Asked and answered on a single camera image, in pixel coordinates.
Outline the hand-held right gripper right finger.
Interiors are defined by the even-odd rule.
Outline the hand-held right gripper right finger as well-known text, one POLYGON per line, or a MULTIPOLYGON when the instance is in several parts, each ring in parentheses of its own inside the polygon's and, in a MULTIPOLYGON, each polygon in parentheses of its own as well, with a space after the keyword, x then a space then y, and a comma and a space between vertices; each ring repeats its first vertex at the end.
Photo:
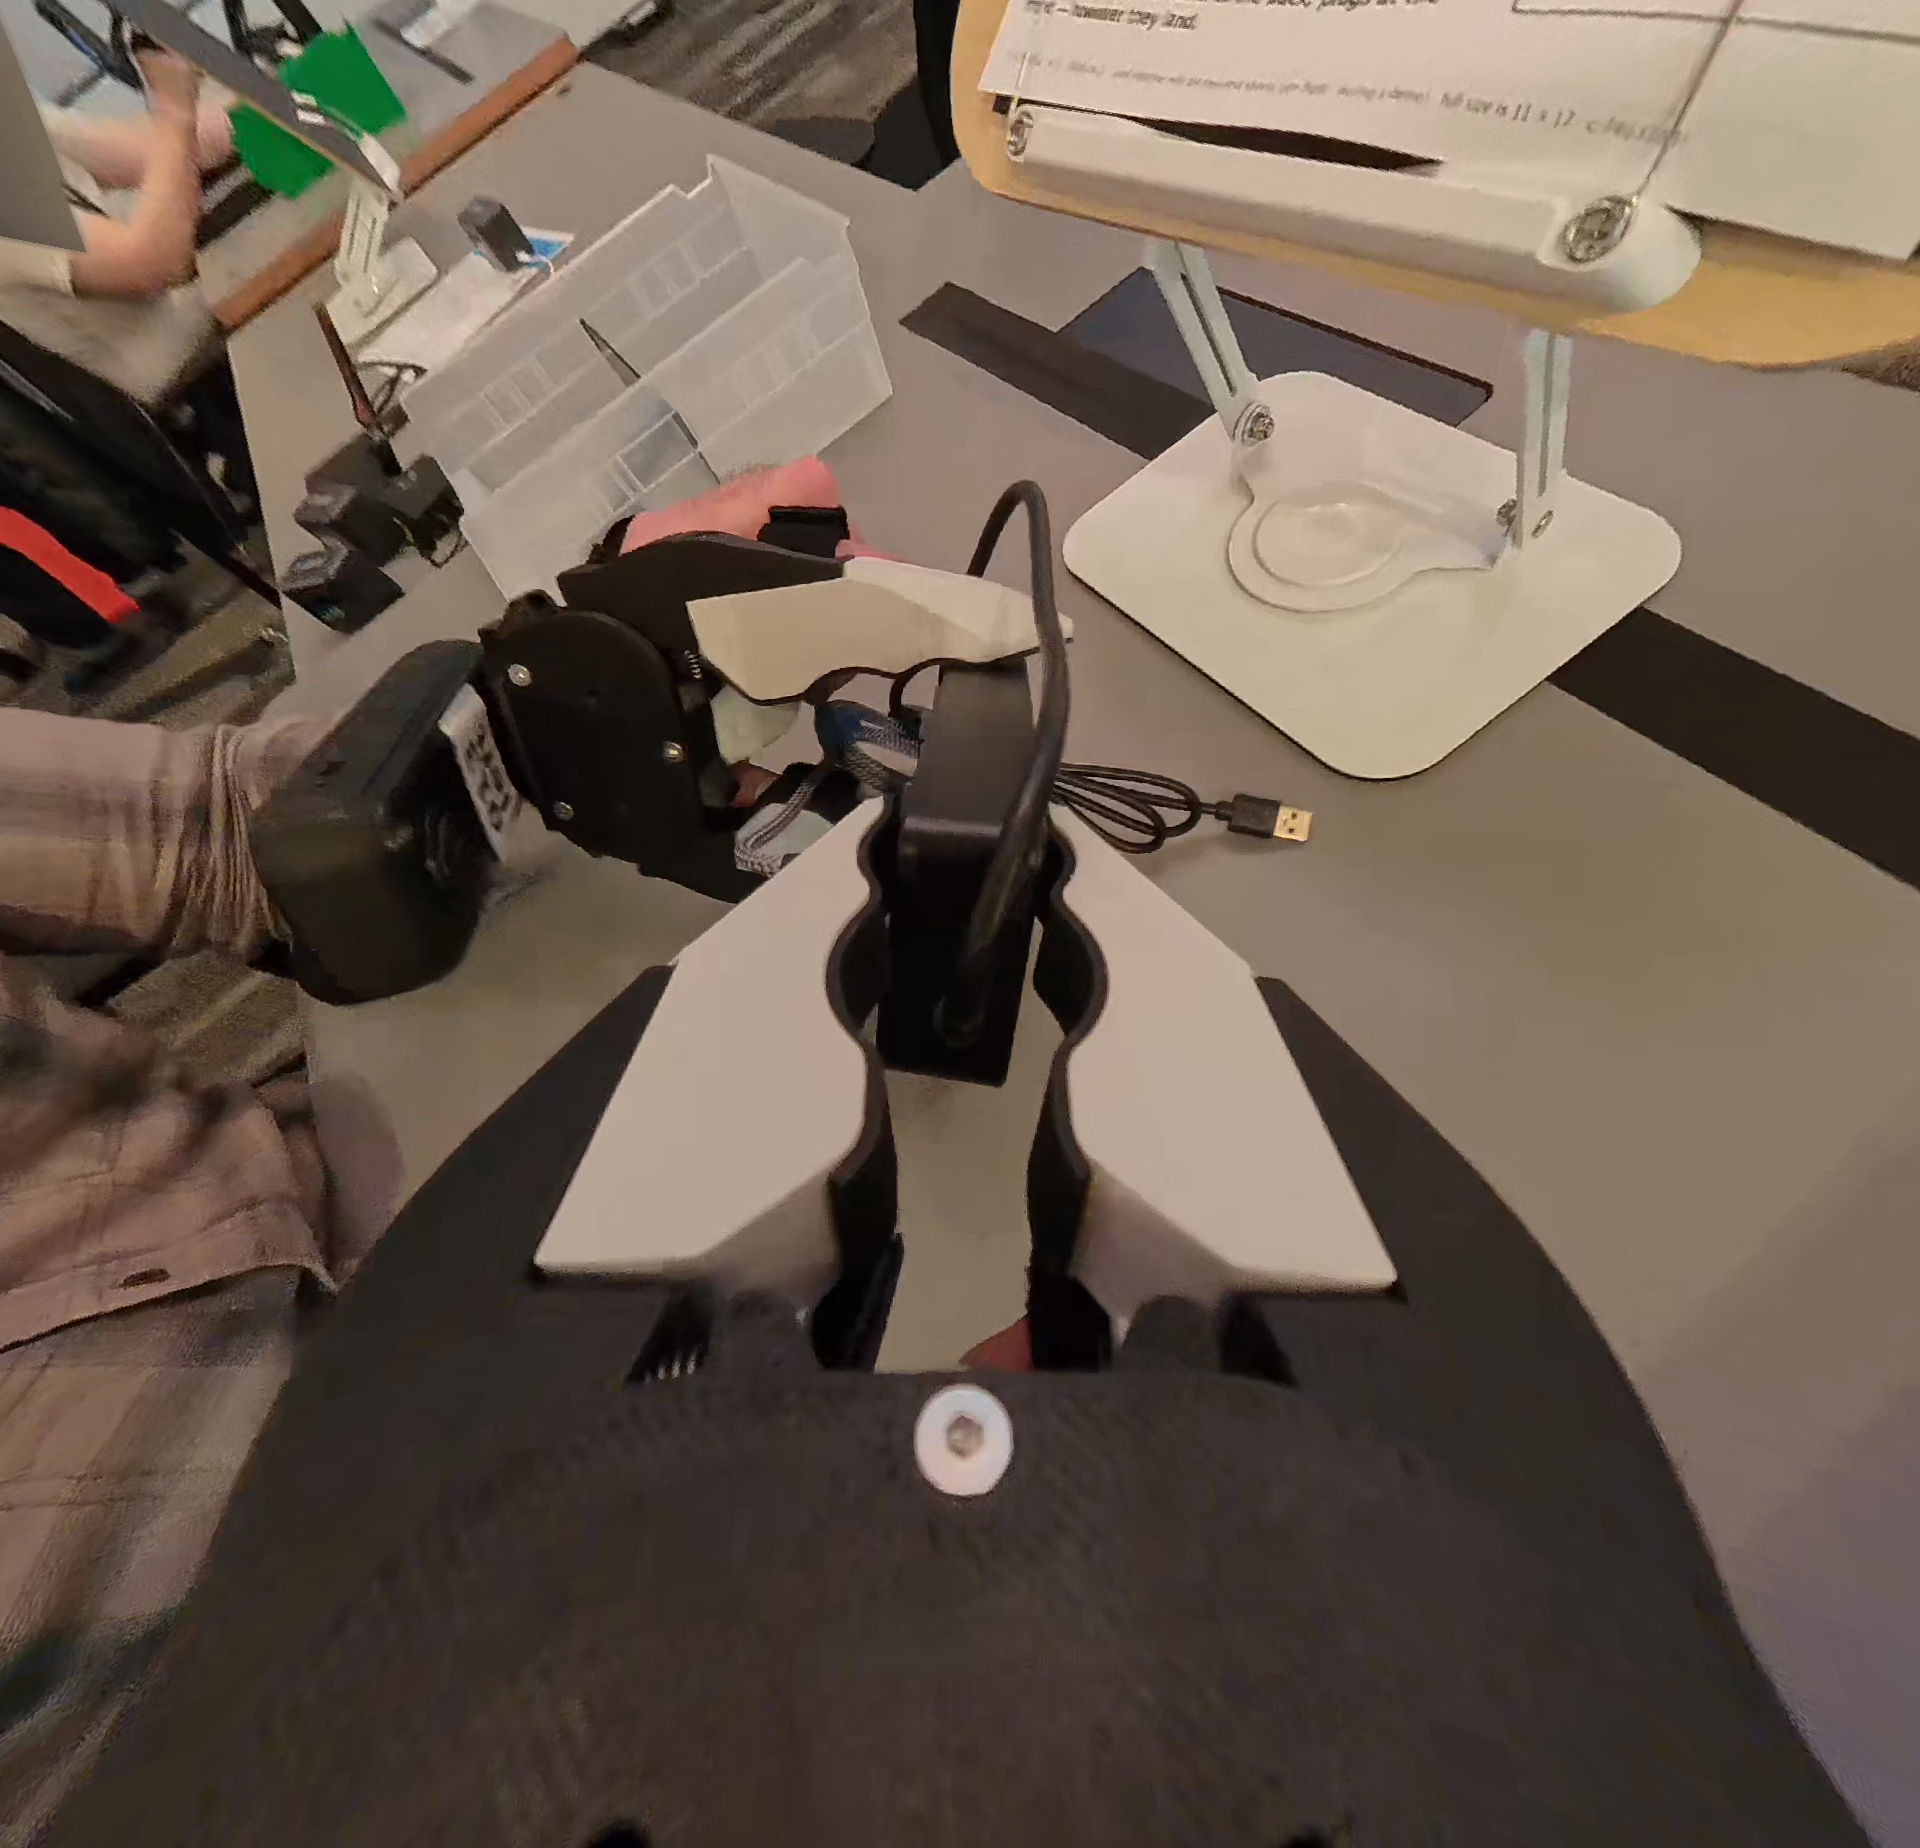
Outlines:
POLYGON ((1158 1299, 1376 1296, 1401 1268, 1250 962, 1054 822, 1034 989, 1063 1026, 1031 1149, 1034 1268, 1115 1333, 1158 1299))

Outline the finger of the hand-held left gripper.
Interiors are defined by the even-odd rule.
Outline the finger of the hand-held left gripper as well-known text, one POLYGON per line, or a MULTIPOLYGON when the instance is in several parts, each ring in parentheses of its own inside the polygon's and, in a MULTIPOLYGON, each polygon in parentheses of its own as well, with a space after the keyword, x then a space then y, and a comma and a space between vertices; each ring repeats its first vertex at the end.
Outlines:
POLYGON ((701 665, 744 697, 810 697, 840 680, 1044 648, 1031 594, 899 560, 848 560, 825 584, 704 594, 685 617, 701 665))
POLYGON ((899 794, 883 772, 782 772, 734 831, 734 868, 754 881, 782 874, 858 805, 899 794))

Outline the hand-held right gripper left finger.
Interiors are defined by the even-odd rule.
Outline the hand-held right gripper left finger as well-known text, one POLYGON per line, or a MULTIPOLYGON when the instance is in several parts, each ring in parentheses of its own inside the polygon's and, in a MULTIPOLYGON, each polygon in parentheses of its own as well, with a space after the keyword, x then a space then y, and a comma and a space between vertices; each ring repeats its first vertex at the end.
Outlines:
POLYGON ((666 966, 536 1245, 547 1281, 782 1296, 876 1346, 901 1278, 899 1149, 863 1035, 887 975, 865 801, 666 966))

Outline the person's left forearm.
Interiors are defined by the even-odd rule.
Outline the person's left forearm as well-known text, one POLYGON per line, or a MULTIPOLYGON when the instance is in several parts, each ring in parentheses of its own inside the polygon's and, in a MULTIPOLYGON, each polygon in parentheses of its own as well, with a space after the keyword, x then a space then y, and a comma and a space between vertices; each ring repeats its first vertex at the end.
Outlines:
POLYGON ((3 956, 277 956, 252 822, 328 731, 3 708, 3 956))

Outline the person's left hand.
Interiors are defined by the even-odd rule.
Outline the person's left hand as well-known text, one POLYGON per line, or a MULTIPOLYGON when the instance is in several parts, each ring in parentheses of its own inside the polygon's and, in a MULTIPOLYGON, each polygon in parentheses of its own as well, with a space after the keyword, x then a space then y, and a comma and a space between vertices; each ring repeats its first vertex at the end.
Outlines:
POLYGON ((789 461, 777 468, 748 468, 696 497, 638 519, 630 546, 643 536, 724 533, 754 542, 777 510, 842 510, 842 491, 821 458, 789 461))

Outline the black battery chargers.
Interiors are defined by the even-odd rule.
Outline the black battery chargers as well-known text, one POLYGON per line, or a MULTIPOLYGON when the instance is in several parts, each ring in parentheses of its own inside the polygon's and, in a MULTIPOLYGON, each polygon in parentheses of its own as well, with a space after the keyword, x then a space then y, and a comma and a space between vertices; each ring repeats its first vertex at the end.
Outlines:
POLYGON ((308 477, 294 527, 311 548, 279 573, 279 600, 352 635, 403 600, 391 565, 445 565, 462 519, 464 501, 436 461, 400 461, 388 437, 365 428, 308 477))

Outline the clear plastic organizer box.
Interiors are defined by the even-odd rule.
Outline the clear plastic organizer box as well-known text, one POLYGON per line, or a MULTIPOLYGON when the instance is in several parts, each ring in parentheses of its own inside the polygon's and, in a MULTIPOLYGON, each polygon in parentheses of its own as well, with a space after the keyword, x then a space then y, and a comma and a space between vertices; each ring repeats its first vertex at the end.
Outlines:
POLYGON ((853 222, 711 157, 403 400, 503 600, 623 522, 821 458, 895 395, 853 222))

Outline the white document stand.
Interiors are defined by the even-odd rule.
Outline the white document stand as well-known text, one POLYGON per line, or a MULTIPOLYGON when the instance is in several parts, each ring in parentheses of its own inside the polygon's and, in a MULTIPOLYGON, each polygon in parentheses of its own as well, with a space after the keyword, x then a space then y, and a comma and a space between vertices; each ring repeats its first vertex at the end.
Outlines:
POLYGON ((1327 371, 1259 381, 1203 243, 1250 234, 1646 309, 1700 229, 1640 193, 1573 194, 1173 137, 1015 101, 1010 157, 1072 206, 1154 217, 1141 265, 1212 400, 1066 536, 1066 569, 1350 778, 1465 746, 1680 573, 1680 533, 1563 472, 1573 338, 1521 343, 1521 440, 1500 449, 1327 371))

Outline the dark desk mat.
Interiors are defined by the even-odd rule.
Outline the dark desk mat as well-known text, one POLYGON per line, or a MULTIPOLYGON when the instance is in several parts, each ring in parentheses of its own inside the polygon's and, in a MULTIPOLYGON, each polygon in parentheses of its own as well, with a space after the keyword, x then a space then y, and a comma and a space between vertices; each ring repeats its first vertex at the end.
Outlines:
MULTIPOLYGON (((1388 350, 1309 316, 1274 308, 1222 288, 1222 309, 1238 350, 1259 381, 1286 371, 1324 371, 1370 395, 1393 400, 1445 426, 1465 426, 1496 395, 1491 381, 1388 350)), ((1080 350, 1171 385, 1200 407, 1212 407, 1200 368, 1146 267, 1118 279, 1063 326, 1080 350)))

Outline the black office chair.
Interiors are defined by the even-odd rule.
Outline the black office chair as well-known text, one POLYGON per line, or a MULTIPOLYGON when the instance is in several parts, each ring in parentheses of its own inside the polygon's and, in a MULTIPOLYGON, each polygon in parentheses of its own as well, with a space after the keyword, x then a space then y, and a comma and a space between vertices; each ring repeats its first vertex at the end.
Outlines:
POLYGON ((287 681, 227 350, 146 403, 3 326, 3 703, 252 722, 287 681))

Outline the printed instruction sheet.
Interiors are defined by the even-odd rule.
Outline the printed instruction sheet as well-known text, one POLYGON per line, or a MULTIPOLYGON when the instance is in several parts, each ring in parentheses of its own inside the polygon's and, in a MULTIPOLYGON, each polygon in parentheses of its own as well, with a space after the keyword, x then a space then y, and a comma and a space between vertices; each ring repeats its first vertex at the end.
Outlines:
POLYGON ((1917 254, 1917 0, 1010 0, 979 86, 1917 254))

